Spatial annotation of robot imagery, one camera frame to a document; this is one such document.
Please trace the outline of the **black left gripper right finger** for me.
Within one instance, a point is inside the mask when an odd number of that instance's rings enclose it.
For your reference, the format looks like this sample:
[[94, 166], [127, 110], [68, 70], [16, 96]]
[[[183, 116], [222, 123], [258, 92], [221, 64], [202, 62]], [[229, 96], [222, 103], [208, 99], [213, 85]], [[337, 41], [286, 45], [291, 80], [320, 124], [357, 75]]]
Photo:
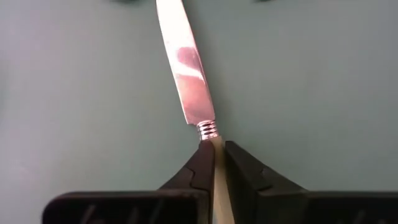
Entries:
[[225, 150], [236, 223], [397, 224], [397, 192], [307, 190], [233, 141]]

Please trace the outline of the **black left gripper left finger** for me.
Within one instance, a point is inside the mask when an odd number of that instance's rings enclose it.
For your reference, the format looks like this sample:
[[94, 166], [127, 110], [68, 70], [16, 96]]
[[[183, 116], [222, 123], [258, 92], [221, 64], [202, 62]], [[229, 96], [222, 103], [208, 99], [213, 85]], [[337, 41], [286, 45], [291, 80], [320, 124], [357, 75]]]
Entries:
[[43, 224], [211, 223], [215, 148], [202, 141], [157, 190], [68, 192], [42, 212]]

